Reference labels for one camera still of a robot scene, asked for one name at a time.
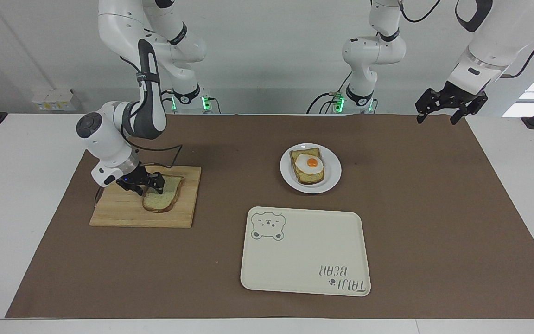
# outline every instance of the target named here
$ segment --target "brown tablecloth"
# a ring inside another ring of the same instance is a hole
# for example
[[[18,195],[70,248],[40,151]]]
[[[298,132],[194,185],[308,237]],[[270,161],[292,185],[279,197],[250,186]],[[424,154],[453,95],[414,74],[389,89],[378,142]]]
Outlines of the brown tablecloth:
[[[300,142],[341,160],[330,192],[305,195],[280,176],[280,157]],[[534,240],[466,122],[169,116],[165,134],[146,144],[180,143],[178,165],[203,167],[193,228],[90,227],[98,186],[86,153],[8,317],[534,319]],[[358,213],[372,292],[244,289],[245,219],[254,206]]]

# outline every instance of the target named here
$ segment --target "white wall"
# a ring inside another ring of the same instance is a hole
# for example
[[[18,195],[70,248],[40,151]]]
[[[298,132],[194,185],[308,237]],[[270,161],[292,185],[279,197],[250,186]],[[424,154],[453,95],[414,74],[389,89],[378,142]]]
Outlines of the white wall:
[[[406,10],[420,17],[434,2],[408,2]],[[444,0],[417,25],[402,22],[405,60],[376,68],[379,112],[414,113],[425,89],[443,87],[471,39],[454,18],[454,4]],[[180,0],[178,10],[208,44],[206,60],[194,68],[224,112],[304,112],[348,74],[345,40],[373,34],[367,0]],[[533,81],[534,61],[521,78],[488,89],[483,113],[501,116]],[[98,37],[96,0],[0,0],[0,109],[30,112],[32,91],[53,87],[73,88],[87,111],[138,99],[132,69]]]

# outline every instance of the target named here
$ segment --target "white rectangular tray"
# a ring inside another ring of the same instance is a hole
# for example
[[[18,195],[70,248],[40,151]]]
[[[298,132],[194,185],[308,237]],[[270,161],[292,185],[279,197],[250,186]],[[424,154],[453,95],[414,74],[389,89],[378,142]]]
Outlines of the white rectangular tray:
[[[360,216],[250,209],[240,282],[249,290],[366,296],[371,286]]]

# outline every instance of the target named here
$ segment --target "bread slice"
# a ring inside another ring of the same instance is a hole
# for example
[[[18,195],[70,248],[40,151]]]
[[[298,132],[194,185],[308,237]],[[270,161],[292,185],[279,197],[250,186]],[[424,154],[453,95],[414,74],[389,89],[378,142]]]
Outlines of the bread slice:
[[[309,154],[320,158],[320,149],[309,148],[308,150],[290,151],[290,156],[292,158],[292,167],[294,167],[294,173],[296,174],[298,182],[307,185],[322,182],[322,180],[324,180],[324,169],[318,174],[310,175],[303,173],[303,171],[299,170],[298,167],[296,167],[296,159],[301,154]]]
[[[154,188],[148,188],[144,193],[144,209],[154,213],[163,213],[172,210],[178,200],[178,192],[184,183],[183,177],[164,177],[164,192],[159,194]]]

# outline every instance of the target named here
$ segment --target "white table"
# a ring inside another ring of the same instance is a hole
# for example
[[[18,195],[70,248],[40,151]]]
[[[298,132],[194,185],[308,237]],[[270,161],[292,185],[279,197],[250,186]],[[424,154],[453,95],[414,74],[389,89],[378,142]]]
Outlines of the white table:
[[[0,125],[0,333],[534,333],[534,321],[507,320],[4,320],[83,154],[79,118],[11,114]],[[468,122],[534,237],[534,131],[517,119]]]

